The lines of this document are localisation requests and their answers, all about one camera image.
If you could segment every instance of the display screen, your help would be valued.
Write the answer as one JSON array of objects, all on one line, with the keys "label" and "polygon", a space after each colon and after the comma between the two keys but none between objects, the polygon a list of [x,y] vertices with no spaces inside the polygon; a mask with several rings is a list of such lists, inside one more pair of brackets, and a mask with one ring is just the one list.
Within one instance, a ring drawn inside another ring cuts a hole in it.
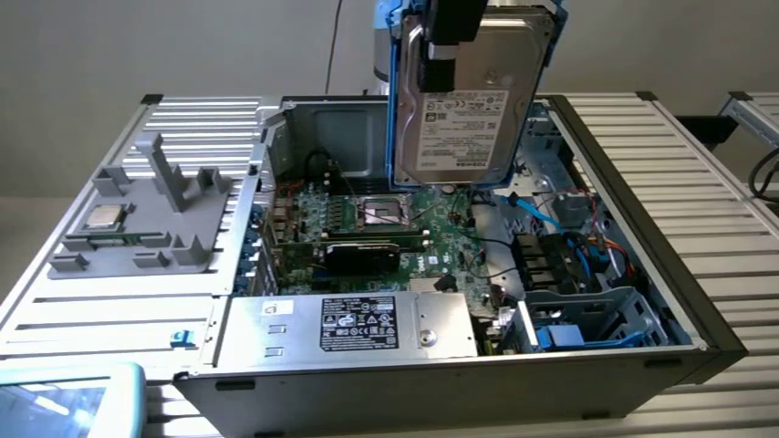
[{"label": "display screen", "polygon": [[0,386],[3,436],[90,436],[107,379]]}]

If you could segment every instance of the hard drive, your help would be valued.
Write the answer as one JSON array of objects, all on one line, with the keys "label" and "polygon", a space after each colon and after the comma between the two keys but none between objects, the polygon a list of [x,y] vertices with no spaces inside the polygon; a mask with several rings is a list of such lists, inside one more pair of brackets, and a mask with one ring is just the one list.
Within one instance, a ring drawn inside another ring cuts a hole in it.
[{"label": "hard drive", "polygon": [[500,185],[556,36],[554,15],[543,7],[488,8],[476,39],[460,44],[450,93],[418,88],[419,16],[404,17],[402,32],[394,185]]}]

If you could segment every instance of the barcode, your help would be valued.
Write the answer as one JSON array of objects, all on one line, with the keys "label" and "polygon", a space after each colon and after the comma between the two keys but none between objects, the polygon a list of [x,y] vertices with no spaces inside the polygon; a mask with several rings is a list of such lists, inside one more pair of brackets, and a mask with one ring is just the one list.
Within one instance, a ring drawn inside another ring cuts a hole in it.
[{"label": "barcode", "polygon": [[448,157],[454,155],[454,151],[427,150],[423,151],[423,157]]}]

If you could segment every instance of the sticker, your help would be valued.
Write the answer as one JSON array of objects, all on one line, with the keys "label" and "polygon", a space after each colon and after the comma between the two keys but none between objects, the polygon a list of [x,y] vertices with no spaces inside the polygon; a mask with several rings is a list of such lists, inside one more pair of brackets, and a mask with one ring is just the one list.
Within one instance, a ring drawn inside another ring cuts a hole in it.
[{"label": "sticker", "polygon": [[263,316],[272,315],[292,315],[292,310],[295,309],[295,301],[286,299],[282,301],[263,301]]},{"label": "sticker", "polygon": [[487,169],[507,100],[507,90],[424,94],[418,171]]},{"label": "sticker", "polygon": [[322,337],[324,351],[398,349],[395,297],[324,298]]}]

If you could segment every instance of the hard drive label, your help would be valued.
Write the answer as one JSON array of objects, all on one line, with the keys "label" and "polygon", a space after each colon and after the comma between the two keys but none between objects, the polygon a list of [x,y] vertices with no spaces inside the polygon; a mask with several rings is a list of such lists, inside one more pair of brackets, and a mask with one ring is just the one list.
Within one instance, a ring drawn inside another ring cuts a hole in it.
[{"label": "hard drive label", "polygon": [[494,89],[424,95],[418,171],[487,169],[507,100]]}]

